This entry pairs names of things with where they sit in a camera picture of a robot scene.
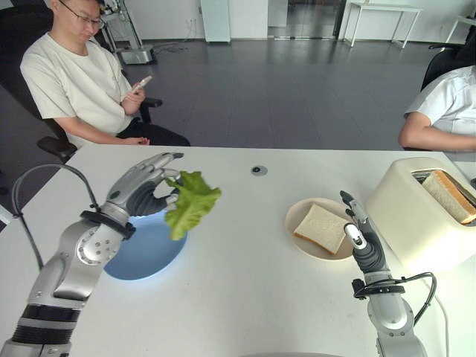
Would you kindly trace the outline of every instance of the black pants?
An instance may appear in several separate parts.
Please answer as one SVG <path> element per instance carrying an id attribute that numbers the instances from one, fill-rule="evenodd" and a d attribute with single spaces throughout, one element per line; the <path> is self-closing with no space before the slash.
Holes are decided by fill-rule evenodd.
<path id="1" fill-rule="evenodd" d="M 190 142 L 183 136 L 162 128 L 161 126 L 145 124 L 139 120 L 139 118 L 132 119 L 131 124 L 116 136 L 121 139 L 148 138 L 151 145 L 164 145 L 167 147 L 190 146 Z"/>

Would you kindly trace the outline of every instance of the robotic arm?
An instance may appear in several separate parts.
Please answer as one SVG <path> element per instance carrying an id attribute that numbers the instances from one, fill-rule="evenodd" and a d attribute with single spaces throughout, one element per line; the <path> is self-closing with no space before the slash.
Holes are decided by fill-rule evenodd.
<path id="1" fill-rule="evenodd" d="M 354 280 L 354 296 L 370 299 L 368 314 L 377 330 L 377 350 L 382 357 L 426 357 L 426 351 L 414 334 L 414 314 L 403 300 L 402 286 L 391 283 L 382 244 L 372 229 L 363 207 L 349 194 L 341 191 L 342 201 L 349 206 L 347 214 L 355 224 L 344 227 L 354 249 L 353 256 L 364 273 L 362 280 Z"/>
<path id="2" fill-rule="evenodd" d="M 67 357 L 70 337 L 103 267 L 135 229 L 129 216 L 159 212 L 177 192 L 155 198 L 155 188 L 179 172 L 164 169 L 181 153 L 155 155 L 131 167 L 112 187 L 97 212 L 84 211 L 65 229 L 55 255 L 45 264 L 28 297 L 13 337 L 0 357 Z"/>

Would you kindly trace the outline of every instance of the lettuce leaf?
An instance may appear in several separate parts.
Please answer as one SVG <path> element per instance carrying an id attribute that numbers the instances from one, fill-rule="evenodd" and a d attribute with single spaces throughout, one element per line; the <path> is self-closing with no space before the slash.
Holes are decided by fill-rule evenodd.
<path id="1" fill-rule="evenodd" d="M 198 225 L 200 219 L 211 211 L 215 201 L 222 195 L 219 188 L 211 189 L 205 183 L 199 171 L 181 171 L 180 178 L 181 184 L 166 178 L 169 186 L 180 191 L 175 202 L 176 209 L 165 215 L 165 222 L 171 228 L 171 240 L 182 239 L 187 231 Z"/>

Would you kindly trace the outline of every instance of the man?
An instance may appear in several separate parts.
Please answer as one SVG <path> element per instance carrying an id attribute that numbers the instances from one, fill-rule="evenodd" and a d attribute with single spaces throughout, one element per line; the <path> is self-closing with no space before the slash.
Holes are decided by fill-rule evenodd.
<path id="1" fill-rule="evenodd" d="M 428 84 L 405 113 L 403 147 L 445 151 L 453 160 L 475 160 L 476 66 L 443 74 Z"/>
<path id="2" fill-rule="evenodd" d="M 53 118 L 77 147 L 89 141 L 190 146 L 176 133 L 132 119 L 145 92 L 133 94 L 114 56 L 90 41 L 102 25 L 98 0 L 50 0 L 50 8 L 51 31 L 27 49 L 21 64 L 44 119 Z"/>

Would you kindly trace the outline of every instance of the gray floor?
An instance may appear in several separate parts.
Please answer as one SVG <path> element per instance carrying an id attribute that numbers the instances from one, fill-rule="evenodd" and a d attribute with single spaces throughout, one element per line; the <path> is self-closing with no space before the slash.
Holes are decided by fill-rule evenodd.
<path id="1" fill-rule="evenodd" d="M 131 81 L 148 74 L 154 123 L 185 135 L 195 146 L 399 150 L 402 113 L 419 91 L 434 51 L 409 43 L 235 41 L 181 44 L 158 64 L 129 66 Z M 0 186 L 11 188 L 27 168 L 58 162 L 36 141 L 50 135 L 0 89 Z M 26 203 L 53 171 L 31 176 Z M 0 203 L 11 208 L 10 198 Z"/>

